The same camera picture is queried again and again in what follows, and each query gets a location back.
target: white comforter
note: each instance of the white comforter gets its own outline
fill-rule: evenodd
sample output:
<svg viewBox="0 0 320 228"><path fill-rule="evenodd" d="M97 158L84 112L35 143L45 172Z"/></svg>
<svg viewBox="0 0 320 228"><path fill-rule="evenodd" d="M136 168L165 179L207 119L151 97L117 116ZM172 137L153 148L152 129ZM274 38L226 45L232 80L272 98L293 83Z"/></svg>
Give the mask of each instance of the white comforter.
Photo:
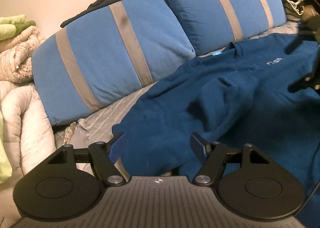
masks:
<svg viewBox="0 0 320 228"><path fill-rule="evenodd" d="M0 228L21 216L13 202L15 184L56 148L51 125L33 84L0 81L0 110L4 120L4 149L12 176L0 184Z"/></svg>

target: triangular cutout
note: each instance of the triangular cutout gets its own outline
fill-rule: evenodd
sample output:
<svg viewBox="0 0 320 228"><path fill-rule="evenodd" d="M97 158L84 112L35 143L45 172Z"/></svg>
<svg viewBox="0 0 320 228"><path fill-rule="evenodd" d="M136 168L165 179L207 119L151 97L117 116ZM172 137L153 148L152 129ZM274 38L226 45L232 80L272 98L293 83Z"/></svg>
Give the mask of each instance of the triangular cutout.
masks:
<svg viewBox="0 0 320 228"><path fill-rule="evenodd" d="M250 151L250 163L252 163L252 164L269 164L269 161L267 161L258 152L252 150L252 151Z"/></svg>
<svg viewBox="0 0 320 228"><path fill-rule="evenodd" d="M67 162L67 152L60 151L48 164L65 164Z"/></svg>

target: pillow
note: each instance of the pillow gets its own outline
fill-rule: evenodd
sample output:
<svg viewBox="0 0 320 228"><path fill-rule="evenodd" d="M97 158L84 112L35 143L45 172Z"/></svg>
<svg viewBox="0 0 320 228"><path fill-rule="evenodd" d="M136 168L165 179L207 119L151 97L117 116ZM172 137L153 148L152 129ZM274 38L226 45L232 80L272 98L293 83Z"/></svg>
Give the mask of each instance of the pillow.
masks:
<svg viewBox="0 0 320 228"><path fill-rule="evenodd" d="M204 55L286 22L281 0L166 0L193 45Z"/></svg>
<svg viewBox="0 0 320 228"><path fill-rule="evenodd" d="M195 51L164 0L123 0L88 13L32 56L51 125L84 118L172 74Z"/></svg>

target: white embroidered logo on shirt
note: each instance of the white embroidered logo on shirt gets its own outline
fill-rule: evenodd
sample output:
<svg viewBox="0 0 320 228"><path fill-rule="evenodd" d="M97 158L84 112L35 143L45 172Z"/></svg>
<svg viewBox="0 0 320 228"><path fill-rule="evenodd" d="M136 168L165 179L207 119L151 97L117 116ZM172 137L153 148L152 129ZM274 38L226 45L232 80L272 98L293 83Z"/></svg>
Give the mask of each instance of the white embroidered logo on shirt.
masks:
<svg viewBox="0 0 320 228"><path fill-rule="evenodd" d="M267 62L267 65L273 65L283 60L283 58L276 58L274 61Z"/></svg>

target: blue label tag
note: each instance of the blue label tag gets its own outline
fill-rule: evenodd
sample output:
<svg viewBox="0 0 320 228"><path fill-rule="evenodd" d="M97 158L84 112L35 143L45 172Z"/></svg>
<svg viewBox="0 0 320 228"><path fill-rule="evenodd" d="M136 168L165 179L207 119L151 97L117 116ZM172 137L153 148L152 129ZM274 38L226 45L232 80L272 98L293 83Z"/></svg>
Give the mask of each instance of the blue label tag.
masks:
<svg viewBox="0 0 320 228"><path fill-rule="evenodd" d="M216 55L219 55L219 54L221 54L221 53L222 53L221 51L216 51L216 52L213 52L212 55L213 55L213 56L216 56Z"/></svg>

